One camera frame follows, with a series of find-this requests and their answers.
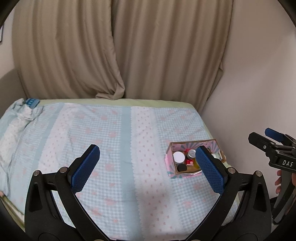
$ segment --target silver screw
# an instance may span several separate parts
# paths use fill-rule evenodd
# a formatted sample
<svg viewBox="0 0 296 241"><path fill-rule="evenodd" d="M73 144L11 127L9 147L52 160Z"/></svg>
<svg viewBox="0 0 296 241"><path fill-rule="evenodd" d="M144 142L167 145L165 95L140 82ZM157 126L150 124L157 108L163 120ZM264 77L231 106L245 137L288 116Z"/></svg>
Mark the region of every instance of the silver screw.
<svg viewBox="0 0 296 241"><path fill-rule="evenodd" d="M34 176L38 176L39 173L40 173L40 171L39 171L39 170L36 170L36 171L33 172L33 175L34 175Z"/></svg>
<svg viewBox="0 0 296 241"><path fill-rule="evenodd" d="M235 169L233 167L228 168L228 172L231 174L235 173Z"/></svg>
<svg viewBox="0 0 296 241"><path fill-rule="evenodd" d="M64 172L66 172L67 170L68 170L67 167L61 167L61 168L59 169L59 172L64 173Z"/></svg>
<svg viewBox="0 0 296 241"><path fill-rule="evenodd" d="M262 172L260 172L260 171L256 171L256 175L257 175L258 177L261 177L261 176L262 176Z"/></svg>

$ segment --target curtain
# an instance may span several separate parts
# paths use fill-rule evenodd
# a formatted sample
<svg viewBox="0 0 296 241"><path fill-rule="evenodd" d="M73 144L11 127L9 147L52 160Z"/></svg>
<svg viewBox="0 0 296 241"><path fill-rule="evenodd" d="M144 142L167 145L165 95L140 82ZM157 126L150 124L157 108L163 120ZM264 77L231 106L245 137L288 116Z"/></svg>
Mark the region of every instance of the curtain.
<svg viewBox="0 0 296 241"><path fill-rule="evenodd" d="M39 99L119 99L110 1L22 0L12 28L15 66Z"/></svg>
<svg viewBox="0 0 296 241"><path fill-rule="evenodd" d="M21 0L15 65L28 96L162 99L201 111L233 0Z"/></svg>

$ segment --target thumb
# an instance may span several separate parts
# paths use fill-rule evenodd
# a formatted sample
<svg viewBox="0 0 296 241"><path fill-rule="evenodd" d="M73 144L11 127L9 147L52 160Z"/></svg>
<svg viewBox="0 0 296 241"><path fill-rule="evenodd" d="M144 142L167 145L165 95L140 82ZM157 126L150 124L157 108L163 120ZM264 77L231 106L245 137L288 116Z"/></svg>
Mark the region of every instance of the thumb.
<svg viewBox="0 0 296 241"><path fill-rule="evenodd" d="M292 173L292 183L296 187L296 173Z"/></svg>

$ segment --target open box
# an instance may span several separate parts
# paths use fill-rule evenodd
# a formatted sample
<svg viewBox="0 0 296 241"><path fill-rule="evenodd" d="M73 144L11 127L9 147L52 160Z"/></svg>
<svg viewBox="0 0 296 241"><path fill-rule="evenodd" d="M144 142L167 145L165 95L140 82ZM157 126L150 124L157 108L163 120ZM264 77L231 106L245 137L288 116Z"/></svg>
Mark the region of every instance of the open box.
<svg viewBox="0 0 296 241"><path fill-rule="evenodd" d="M215 158L221 160L222 163L226 161L226 158L221 151L216 139L201 140L201 141L189 141L189 142L170 142L166 155L165 163L167 166L168 175L171 178L188 178L196 175L201 175L201 169L198 167L187 166L187 171L177 171L177 165L174 162L173 153L176 151L184 152L186 149L196 149L199 146L205 146Z"/></svg>

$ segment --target bedsheet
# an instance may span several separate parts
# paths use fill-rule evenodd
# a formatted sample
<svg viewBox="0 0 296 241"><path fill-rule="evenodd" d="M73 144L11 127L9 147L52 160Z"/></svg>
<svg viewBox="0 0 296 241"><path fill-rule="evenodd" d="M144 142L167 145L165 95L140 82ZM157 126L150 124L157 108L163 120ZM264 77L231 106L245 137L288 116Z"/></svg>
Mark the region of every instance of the bedsheet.
<svg viewBox="0 0 296 241"><path fill-rule="evenodd" d="M192 108L54 103L31 110L19 100L0 126L0 189L21 211L34 170L69 166L90 144L100 147L101 158L76 196L112 239L182 240L219 196L204 175L170 179L166 172L170 141L210 138ZM234 202L225 223L236 209Z"/></svg>

